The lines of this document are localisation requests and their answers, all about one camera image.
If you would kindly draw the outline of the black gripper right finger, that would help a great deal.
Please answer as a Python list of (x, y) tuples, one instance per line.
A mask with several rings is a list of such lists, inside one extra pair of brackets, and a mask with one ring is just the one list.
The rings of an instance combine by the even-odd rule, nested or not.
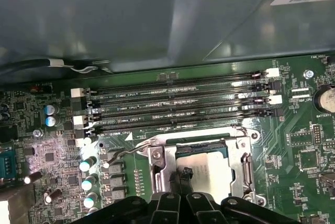
[(180, 223), (299, 223), (238, 197), (227, 197), (218, 204), (212, 195), (195, 191), (192, 178), (193, 170), (184, 167), (180, 172)]

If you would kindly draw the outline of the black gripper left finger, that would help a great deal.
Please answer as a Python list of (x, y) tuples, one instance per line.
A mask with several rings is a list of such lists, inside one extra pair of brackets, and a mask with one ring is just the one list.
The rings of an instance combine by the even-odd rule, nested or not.
[(166, 192), (154, 193), (150, 201), (127, 197), (73, 223), (179, 223), (181, 196), (177, 193), (177, 173), (168, 179)]

